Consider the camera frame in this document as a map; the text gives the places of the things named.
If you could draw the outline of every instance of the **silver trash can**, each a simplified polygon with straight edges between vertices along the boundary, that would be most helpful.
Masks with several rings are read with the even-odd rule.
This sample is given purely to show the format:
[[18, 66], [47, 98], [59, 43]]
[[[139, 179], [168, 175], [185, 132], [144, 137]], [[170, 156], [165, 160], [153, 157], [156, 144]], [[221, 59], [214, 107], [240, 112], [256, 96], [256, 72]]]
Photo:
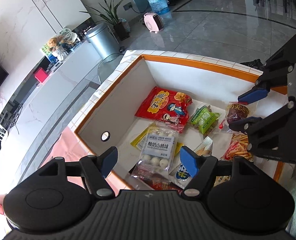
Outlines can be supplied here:
[[106, 23], [100, 23], [86, 33], [87, 39], [102, 59], [119, 53], [120, 45]]

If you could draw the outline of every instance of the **wall outlet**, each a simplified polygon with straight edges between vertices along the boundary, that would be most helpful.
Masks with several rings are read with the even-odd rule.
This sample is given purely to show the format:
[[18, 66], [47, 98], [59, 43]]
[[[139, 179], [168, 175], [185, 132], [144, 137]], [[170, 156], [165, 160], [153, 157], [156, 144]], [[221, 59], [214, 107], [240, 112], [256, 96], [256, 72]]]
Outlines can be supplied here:
[[132, 4], [131, 4], [131, 2], [129, 2], [129, 3], [125, 4], [123, 7], [124, 7], [125, 11], [127, 11], [132, 7]]

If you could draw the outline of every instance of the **white candy ball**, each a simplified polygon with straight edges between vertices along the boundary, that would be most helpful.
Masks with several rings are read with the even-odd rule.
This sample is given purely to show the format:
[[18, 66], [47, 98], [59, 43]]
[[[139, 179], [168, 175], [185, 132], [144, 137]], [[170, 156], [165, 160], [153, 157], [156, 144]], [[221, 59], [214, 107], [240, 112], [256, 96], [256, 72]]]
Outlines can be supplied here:
[[163, 169], [167, 168], [168, 164], [169, 164], [169, 161], [167, 159], [162, 159], [159, 162], [160, 167], [162, 167]]
[[150, 160], [151, 160], [151, 156], [148, 155], [148, 154], [145, 154], [145, 155], [143, 156], [143, 160], [144, 160], [144, 161], [150, 161]]
[[151, 164], [154, 165], [154, 166], [158, 166], [159, 162], [160, 162], [160, 159], [158, 157], [153, 157], [151, 159]]

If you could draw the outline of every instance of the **snack bag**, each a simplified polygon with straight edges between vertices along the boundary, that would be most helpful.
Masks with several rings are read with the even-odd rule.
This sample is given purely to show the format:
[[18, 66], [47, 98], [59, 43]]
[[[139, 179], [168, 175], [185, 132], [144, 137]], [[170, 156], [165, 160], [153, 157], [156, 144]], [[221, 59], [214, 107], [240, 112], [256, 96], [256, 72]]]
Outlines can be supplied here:
[[214, 187], [230, 180], [230, 176], [217, 176]]
[[135, 116], [184, 127], [189, 119], [187, 106], [191, 103], [191, 97], [184, 93], [154, 87]]
[[234, 156], [242, 156], [249, 161], [252, 160], [252, 155], [247, 151], [248, 136], [243, 133], [232, 135], [232, 139], [228, 150], [221, 157], [221, 159], [232, 161]]
[[251, 116], [256, 110], [257, 105], [258, 102], [250, 105], [243, 102], [229, 102], [226, 108], [225, 119], [219, 125], [219, 129], [221, 129], [222, 132], [236, 133], [235, 131], [229, 129], [229, 124]]
[[190, 123], [194, 128], [198, 129], [200, 133], [207, 136], [212, 129], [216, 127], [212, 125], [217, 121], [220, 115], [221, 113], [213, 113], [210, 105], [201, 105], [191, 117]]
[[[150, 126], [156, 126], [156, 123], [152, 123], [150, 124]], [[141, 134], [139, 134], [130, 144], [136, 149], [138, 149], [139, 151], [141, 151], [146, 141], [147, 132], [148, 132], [148, 127]], [[177, 142], [174, 157], [178, 155], [180, 148], [183, 145], [184, 145], [183, 143]]]
[[[210, 137], [206, 137], [206, 139], [203, 140], [203, 142], [194, 150], [194, 152], [199, 156], [206, 154], [211, 155], [212, 145], [212, 139]], [[191, 179], [191, 175], [188, 173], [187, 169], [182, 163], [180, 163], [176, 169], [170, 173], [169, 176], [169, 180], [182, 189], [184, 189], [189, 184]]]
[[144, 183], [152, 187], [154, 190], [176, 190], [178, 194], [183, 191], [180, 187], [173, 184], [171, 181], [164, 178], [159, 178], [158, 175], [153, 176], [151, 179], [142, 179]]
[[150, 179], [154, 173], [168, 174], [181, 125], [156, 123], [148, 127], [144, 146], [132, 176]]

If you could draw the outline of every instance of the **yogurt hawthorn ball package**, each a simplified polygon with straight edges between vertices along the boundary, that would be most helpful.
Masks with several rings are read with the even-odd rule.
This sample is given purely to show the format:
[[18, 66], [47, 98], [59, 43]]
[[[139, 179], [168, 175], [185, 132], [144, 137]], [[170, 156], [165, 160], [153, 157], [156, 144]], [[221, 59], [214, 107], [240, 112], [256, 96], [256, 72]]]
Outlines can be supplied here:
[[189, 119], [187, 106], [191, 103], [191, 97], [184, 93], [154, 87], [135, 116], [185, 126]]
[[178, 128], [182, 125], [156, 123], [148, 127], [146, 140], [131, 176], [151, 179], [155, 173], [167, 175], [174, 158]]

